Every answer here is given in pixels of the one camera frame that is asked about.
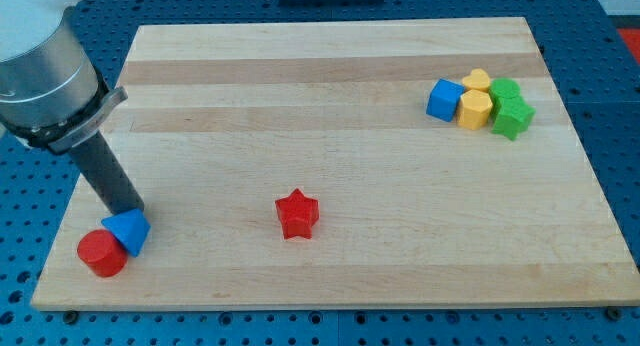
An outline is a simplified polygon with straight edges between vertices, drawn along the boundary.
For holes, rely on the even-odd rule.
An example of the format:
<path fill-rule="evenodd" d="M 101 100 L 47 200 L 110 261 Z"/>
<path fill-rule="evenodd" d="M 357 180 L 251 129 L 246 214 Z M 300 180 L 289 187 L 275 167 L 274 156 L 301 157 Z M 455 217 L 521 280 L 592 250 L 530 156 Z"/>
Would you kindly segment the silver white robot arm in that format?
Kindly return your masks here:
<path fill-rule="evenodd" d="M 96 135 L 110 89 L 72 30 L 83 0 L 1 0 L 1 123 L 29 146 L 65 153 Z"/>

